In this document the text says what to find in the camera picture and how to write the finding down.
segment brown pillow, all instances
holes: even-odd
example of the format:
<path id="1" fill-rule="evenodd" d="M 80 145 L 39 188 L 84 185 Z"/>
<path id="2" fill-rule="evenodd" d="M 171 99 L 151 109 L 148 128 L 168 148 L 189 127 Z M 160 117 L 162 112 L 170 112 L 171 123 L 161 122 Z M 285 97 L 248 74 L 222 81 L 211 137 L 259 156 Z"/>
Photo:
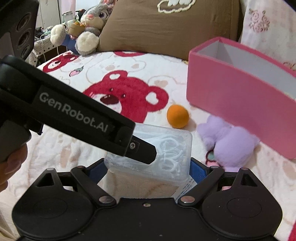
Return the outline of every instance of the brown pillow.
<path id="1" fill-rule="evenodd" d="M 236 40 L 239 0 L 191 0 L 168 7 L 169 1 L 176 0 L 117 1 L 97 52 L 137 51 L 188 60 L 191 49 L 211 38 Z"/>

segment blanket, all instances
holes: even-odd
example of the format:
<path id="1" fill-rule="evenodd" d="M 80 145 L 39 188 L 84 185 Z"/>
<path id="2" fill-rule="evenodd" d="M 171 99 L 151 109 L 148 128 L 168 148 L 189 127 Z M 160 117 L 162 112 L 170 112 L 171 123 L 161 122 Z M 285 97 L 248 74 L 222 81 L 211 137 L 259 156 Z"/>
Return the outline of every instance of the blanket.
<path id="1" fill-rule="evenodd" d="M 135 122 L 170 127 L 166 120 L 167 109 L 172 104 L 184 106 L 190 113 L 185 129 L 193 135 L 192 157 L 205 163 L 206 150 L 196 126 L 205 122 L 209 114 L 186 100 L 187 67 L 180 59 L 162 55 L 106 52 L 78 57 L 66 52 L 39 68 Z M 46 168 L 69 171 L 77 165 L 88 166 L 106 154 L 104 150 L 47 126 L 41 136 L 33 134 L 28 149 L 27 161 L 9 180 L 8 191 L 17 198 Z M 276 237 L 288 240 L 296 217 L 296 164 L 261 143 L 247 167 L 281 205 L 283 221 Z M 121 197 L 170 197 L 177 189 L 111 172 L 99 186 L 117 200 Z"/>

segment screw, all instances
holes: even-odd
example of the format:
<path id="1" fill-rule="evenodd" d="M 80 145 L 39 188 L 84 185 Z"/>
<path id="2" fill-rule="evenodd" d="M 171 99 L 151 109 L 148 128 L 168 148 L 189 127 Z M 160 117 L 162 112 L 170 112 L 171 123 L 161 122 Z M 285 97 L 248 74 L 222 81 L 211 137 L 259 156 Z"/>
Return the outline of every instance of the screw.
<path id="1" fill-rule="evenodd" d="M 181 200 L 182 203 L 190 204 L 190 203 L 193 203 L 195 201 L 195 198 L 192 197 L 192 196 L 183 196 L 183 197 L 181 197 L 180 200 Z"/>
<path id="2" fill-rule="evenodd" d="M 99 201 L 104 204 L 109 204 L 114 201 L 114 198 L 111 196 L 102 196 L 99 198 Z"/>
<path id="3" fill-rule="evenodd" d="M 135 149 L 135 147 L 136 147 L 136 144 L 132 142 L 132 143 L 130 144 L 130 149 L 133 150 L 133 149 Z"/>

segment white bedsheet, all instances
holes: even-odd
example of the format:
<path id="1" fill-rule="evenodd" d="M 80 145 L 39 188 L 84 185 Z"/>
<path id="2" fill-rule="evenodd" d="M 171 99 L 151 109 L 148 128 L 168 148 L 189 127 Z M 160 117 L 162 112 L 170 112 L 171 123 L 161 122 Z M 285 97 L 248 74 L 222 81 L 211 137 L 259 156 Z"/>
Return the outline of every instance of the white bedsheet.
<path id="1" fill-rule="evenodd" d="M 186 129 L 191 131 L 193 135 L 192 157 L 205 162 L 206 151 L 195 129 L 196 125 L 206 121 L 209 114 L 190 106 L 186 100 L 186 63 L 167 56 L 153 54 L 130 56 L 123 52 L 117 54 L 113 52 L 97 53 L 87 57 L 69 58 L 68 60 L 70 60 L 69 63 L 49 72 L 49 74 L 81 92 L 92 84 L 100 82 L 107 73 L 116 70 L 125 70 L 128 77 L 138 78 L 128 79 L 130 82 L 136 84 L 138 81 L 144 81 L 149 86 L 154 85 L 166 91 L 169 95 L 166 106 L 161 110 L 148 112 L 144 123 L 169 127 L 166 120 L 168 107 L 172 104 L 183 105 L 190 112 L 191 120 Z M 49 68 L 44 68 L 45 65 L 43 64 L 39 68 L 52 70 L 52 68 L 61 64 L 56 60 L 51 60 L 50 64 L 47 63 Z M 118 78 L 118 74 L 110 76 L 110 79 L 115 78 Z M 129 96 L 132 99 L 131 101 L 135 103 L 139 102 L 139 96 L 142 95 L 137 91 L 135 91 L 134 96 Z M 154 93 L 149 93 L 146 100 L 157 105 Z M 114 109 L 120 111 L 123 106 L 115 106 Z M 88 166 L 105 156 L 105 151 L 47 126 L 44 127 L 41 136 L 33 134 L 32 140 L 28 143 L 28 148 L 27 161 L 9 180 L 8 191 L 12 192 L 17 198 L 20 198 L 30 184 L 48 167 L 54 167 L 57 171 L 69 171 L 77 165 Z M 296 164 L 283 158 L 266 145 L 260 144 L 247 167 L 257 175 L 281 205 L 283 221 L 276 237 L 280 241 L 288 240 L 288 235 L 296 219 Z M 99 185 L 116 199 L 120 197 L 169 197 L 176 190 L 176 187 L 173 186 L 147 182 L 137 177 L 115 175 L 110 172 Z M 5 193 L 0 194 L 0 200 L 5 200 Z M 14 202 L 16 202 L 16 199 L 12 199 L 10 202 L 11 208 Z"/>

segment patterned cloth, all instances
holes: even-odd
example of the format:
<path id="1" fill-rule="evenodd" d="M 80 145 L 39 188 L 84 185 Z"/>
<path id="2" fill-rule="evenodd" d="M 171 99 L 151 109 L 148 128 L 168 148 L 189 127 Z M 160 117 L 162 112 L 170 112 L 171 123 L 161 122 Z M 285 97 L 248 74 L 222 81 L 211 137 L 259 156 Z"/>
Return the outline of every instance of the patterned cloth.
<path id="1" fill-rule="evenodd" d="M 249 0 L 241 43 L 296 70 L 296 13 L 283 0 Z"/>
<path id="2" fill-rule="evenodd" d="M 27 57 L 26 62 L 33 66 L 36 66 L 38 62 L 38 57 L 54 48 L 56 48 L 56 46 L 51 43 L 49 36 L 44 39 L 38 40 L 35 42 L 34 48 Z"/>
<path id="3" fill-rule="evenodd" d="M 294 223 L 294 227 L 288 241 L 296 241 L 296 222 Z"/>

